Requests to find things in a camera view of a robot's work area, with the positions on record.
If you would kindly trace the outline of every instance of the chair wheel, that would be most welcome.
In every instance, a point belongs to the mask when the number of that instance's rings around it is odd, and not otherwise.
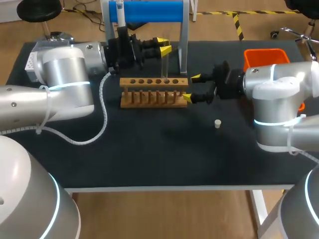
[[[279,34],[278,31],[272,31],[272,32],[270,32],[271,38],[277,38],[278,34]]]

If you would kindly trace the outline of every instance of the wooden floor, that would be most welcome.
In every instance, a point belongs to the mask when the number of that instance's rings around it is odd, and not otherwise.
[[[66,0],[66,8],[74,5],[75,0]],[[101,11],[99,2],[87,8]],[[198,11],[216,10],[288,9],[284,0],[199,0]],[[270,31],[283,26],[302,33],[308,19],[301,14],[243,14],[239,21],[245,40],[268,40]],[[72,34],[77,41],[105,40],[98,25],[78,13],[62,13],[49,26],[52,31]],[[41,33],[37,23],[0,24],[0,83],[6,82],[23,43]],[[135,33],[140,39],[169,36],[177,40],[179,24],[149,23]],[[318,29],[313,37],[319,38]],[[279,36],[292,38],[285,33]],[[197,22],[190,22],[189,40],[238,40],[233,18],[199,15]],[[302,46],[301,50],[307,59],[307,51]],[[264,191],[268,211],[280,195],[280,191]],[[253,239],[256,232],[249,202],[244,191],[79,194],[80,239]]]

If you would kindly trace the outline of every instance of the white cable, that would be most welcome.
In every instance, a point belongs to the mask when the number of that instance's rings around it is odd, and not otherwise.
[[[312,156],[311,154],[309,154],[309,153],[307,153],[305,151],[300,151],[299,153],[302,154],[303,156],[311,159],[313,162],[319,164],[319,159],[317,159],[316,157]]]
[[[45,89],[47,101],[46,101],[45,117],[43,119],[42,124],[40,124],[40,126],[35,130],[36,134],[41,134],[43,127],[45,126],[45,124],[47,123],[49,119],[51,108],[52,108],[52,98],[51,98],[50,89],[47,86],[40,86],[39,89]]]
[[[101,102],[101,106],[102,106],[104,122],[103,122],[103,126],[102,126],[100,132],[95,137],[93,137],[92,139],[87,140],[87,141],[78,142],[78,141],[74,141],[74,140],[70,139],[69,137],[65,136],[64,134],[62,134],[61,132],[59,132],[53,128],[49,128],[49,127],[44,126],[43,130],[54,133],[54,134],[60,136],[61,138],[63,138],[64,140],[66,140],[67,142],[74,144],[74,145],[86,145],[86,144],[89,144],[89,143],[96,141],[104,133],[104,131],[106,129],[107,122],[108,122],[108,116],[107,116],[107,112],[106,112],[106,108],[105,108],[105,104],[104,104],[104,98],[103,98],[103,86],[104,86],[104,83],[106,82],[106,80],[110,77],[110,75],[111,75],[111,73],[107,73],[103,77],[103,79],[100,83],[100,87],[99,87],[99,98],[100,98],[100,102]],[[0,135],[20,132],[20,131],[26,131],[26,130],[33,130],[33,129],[37,130],[38,127],[37,126],[27,126],[27,127],[16,128],[16,129],[4,130],[4,131],[0,132]]]
[[[305,118],[306,115],[302,114],[300,115],[301,118]],[[293,129],[294,129],[294,125],[295,124],[292,124],[290,127],[289,127],[289,131],[288,131],[288,137],[287,137],[287,147],[288,147],[288,152],[290,155],[293,155],[293,156],[296,156],[298,153],[302,154],[303,156],[311,159],[313,162],[319,164],[319,159],[317,159],[316,157],[312,156],[311,154],[301,150],[301,151],[295,151],[295,152],[292,152],[292,147],[291,147],[291,140],[292,140],[292,137],[293,137]]]

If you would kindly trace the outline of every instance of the robotic arm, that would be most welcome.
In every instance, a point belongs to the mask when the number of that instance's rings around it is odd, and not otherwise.
[[[215,95],[235,99],[245,95],[253,101],[258,146],[269,152],[318,151],[319,115],[297,116],[301,103],[319,96],[319,63],[298,62],[230,70],[227,62],[215,66],[211,75],[194,82],[212,81],[203,95],[188,94],[192,102],[210,103]]]
[[[0,87],[0,135],[25,126],[33,129],[33,125],[47,121],[87,116],[94,110],[88,76],[110,72],[108,77],[135,63],[142,68],[146,59],[161,58],[171,52],[166,39],[141,42],[135,35],[129,36],[125,26],[118,28],[118,34],[105,46],[91,42],[33,52],[27,64],[28,73],[45,87]]]

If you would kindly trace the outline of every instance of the yellow black striped tape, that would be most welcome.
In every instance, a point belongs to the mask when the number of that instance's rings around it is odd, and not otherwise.
[[[73,10],[73,9],[63,9],[62,12],[77,12],[77,13],[101,13],[92,10]],[[298,14],[299,11],[200,11],[197,15],[221,15],[221,14]]]
[[[243,30],[241,29],[241,26],[239,24],[238,14],[233,13],[233,19],[234,19],[234,23],[235,23],[235,27],[237,30],[237,35],[238,35],[239,40],[240,41],[245,40]]]
[[[220,14],[298,14],[297,10],[294,11],[199,11],[197,15],[220,15]]]

